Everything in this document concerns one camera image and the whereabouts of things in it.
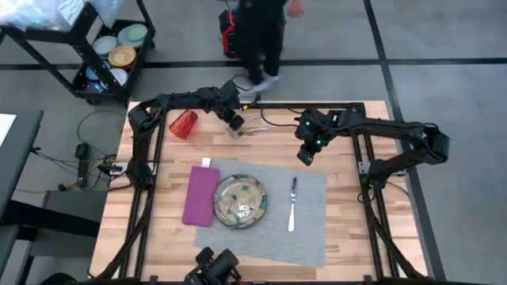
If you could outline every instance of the metal cart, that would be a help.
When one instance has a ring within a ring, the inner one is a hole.
[[[132,68],[129,71],[127,82],[121,86],[120,83],[109,72],[100,56],[92,48],[92,45],[86,40],[86,35],[92,24],[97,19],[97,11],[94,7],[86,2],[79,14],[77,20],[68,32],[43,30],[36,28],[27,28],[21,31],[14,26],[3,25],[2,31],[10,36],[17,44],[25,49],[41,66],[48,70],[70,93],[77,98],[85,99],[90,105],[97,105],[105,101],[117,101],[127,107],[128,98],[130,97],[135,85],[136,79],[139,77],[141,68],[143,67],[149,49],[155,47],[154,35],[155,28],[150,16],[146,10],[143,0],[136,0],[143,14],[144,21],[116,20],[112,28],[102,25],[97,35],[101,36],[118,35],[121,29],[133,24],[143,24],[147,27],[147,35],[143,45],[137,51],[137,57]],[[78,73],[74,76],[74,80],[69,82],[64,76],[49,63],[29,42],[28,40],[36,40],[48,43],[69,44],[81,56],[83,63],[79,67]],[[107,87],[102,92],[91,89],[88,86],[86,78],[86,68],[91,67],[101,82]]]

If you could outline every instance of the person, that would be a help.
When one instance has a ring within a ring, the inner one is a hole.
[[[289,0],[288,15],[304,14],[303,0]],[[278,81],[282,51],[284,6],[287,0],[239,0],[235,18],[238,55],[252,82],[251,92],[265,91]],[[265,55],[264,73],[260,55]]]

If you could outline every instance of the black pants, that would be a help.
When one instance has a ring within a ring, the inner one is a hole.
[[[260,23],[255,20],[238,19],[235,28],[239,57],[248,70],[249,80],[254,85],[262,82],[259,60],[262,54],[265,55],[264,72],[270,76],[277,76],[283,42],[280,21]]]

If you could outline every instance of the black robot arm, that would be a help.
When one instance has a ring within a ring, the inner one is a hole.
[[[232,80],[220,89],[205,87],[191,93],[162,94],[153,100],[139,103],[128,113],[128,122],[134,133],[132,159],[127,169],[131,184],[136,188],[149,188],[153,183],[152,171],[147,164],[150,136],[168,111],[195,108],[203,109],[206,113],[214,112],[236,131],[244,123],[244,119],[234,111],[239,107],[238,90]]]
[[[371,119],[353,108],[327,114],[309,108],[297,120],[299,126],[295,136],[304,141],[298,158],[306,165],[310,165],[314,155],[337,136],[375,135],[410,143],[411,150],[387,160],[370,161],[360,167],[361,174],[366,176],[373,188],[384,188],[387,178],[400,170],[421,163],[440,164],[448,159],[449,137],[434,123]]]

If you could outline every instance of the red cup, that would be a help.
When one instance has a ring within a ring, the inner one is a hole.
[[[171,132],[180,139],[187,139],[197,121],[197,114],[192,110],[185,110],[170,126]]]

